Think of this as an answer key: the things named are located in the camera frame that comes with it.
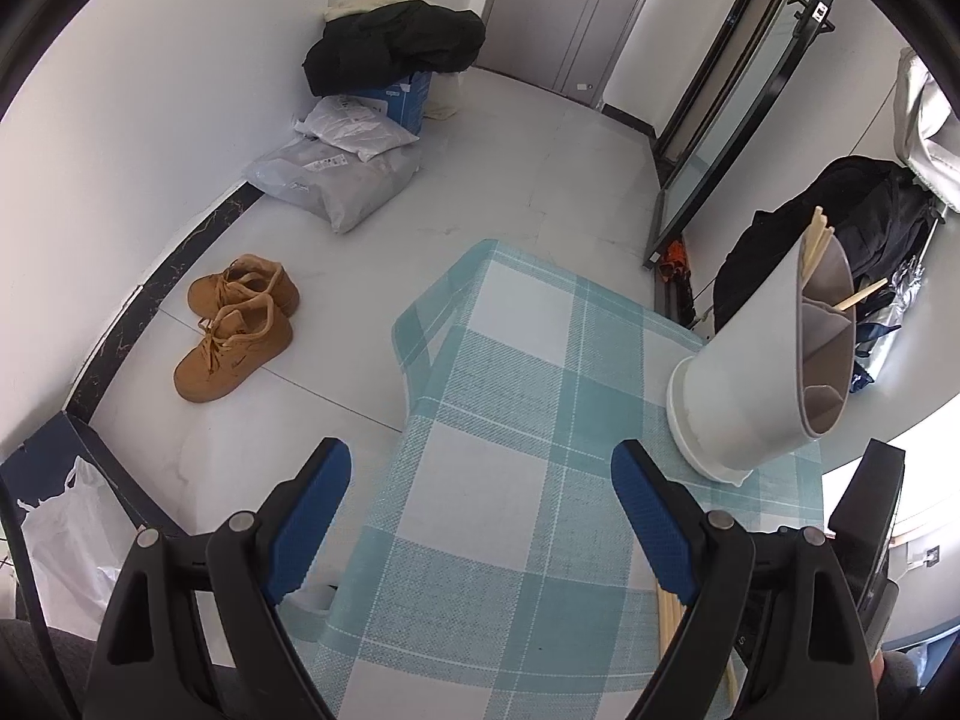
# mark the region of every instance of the screw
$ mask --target screw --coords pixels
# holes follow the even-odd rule
[[[723,512],[721,509],[714,509],[714,511],[707,514],[707,522],[710,523],[714,528],[717,528],[718,531],[728,531],[730,528],[733,528],[733,516],[728,512]]]
[[[252,512],[237,512],[229,519],[227,525],[234,533],[243,533],[253,528],[254,517]]]
[[[815,547],[822,547],[827,543],[827,537],[824,536],[824,532],[813,526],[803,528],[803,540]]]
[[[160,533],[156,528],[147,528],[145,531],[140,531],[139,536],[136,537],[137,546],[143,547],[152,547],[157,541],[160,541]]]

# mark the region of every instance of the blue gripper pad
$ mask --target blue gripper pad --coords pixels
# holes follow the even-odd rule
[[[622,443],[613,450],[611,480],[613,491],[620,499],[659,585],[688,607],[699,592],[688,541],[630,450]]]
[[[263,592],[277,605],[304,583],[326,530],[350,482],[350,451],[339,440],[280,526],[270,550],[271,574]]]

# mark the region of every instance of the black jacket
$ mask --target black jacket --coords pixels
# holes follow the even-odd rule
[[[382,89],[417,71],[464,71],[486,37],[472,11],[396,2],[328,23],[307,52],[304,71],[317,97]]]
[[[889,278],[921,247],[933,219],[933,195],[906,167],[868,157],[830,163],[803,194],[773,213],[757,211],[713,285],[714,329],[719,331],[757,291],[823,206],[853,273],[872,284]]]

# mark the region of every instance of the tan sneaker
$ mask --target tan sneaker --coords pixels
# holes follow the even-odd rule
[[[198,317],[213,319],[224,306],[242,303],[261,293],[270,293],[287,317],[299,306],[299,292],[280,263],[243,254],[222,274],[210,274],[193,282],[186,302]]]
[[[174,386],[184,400],[205,403],[240,386],[261,365],[290,346],[294,331],[268,293],[224,306],[201,322],[203,341],[174,371]]]

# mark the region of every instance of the checkered tablecloth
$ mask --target checkered tablecloth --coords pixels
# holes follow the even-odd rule
[[[469,250],[394,343],[410,416],[382,493],[328,618],[281,608],[341,720],[623,720],[659,654],[621,440],[748,530],[822,525],[816,446],[741,488],[680,456],[664,394],[699,338],[512,247]]]

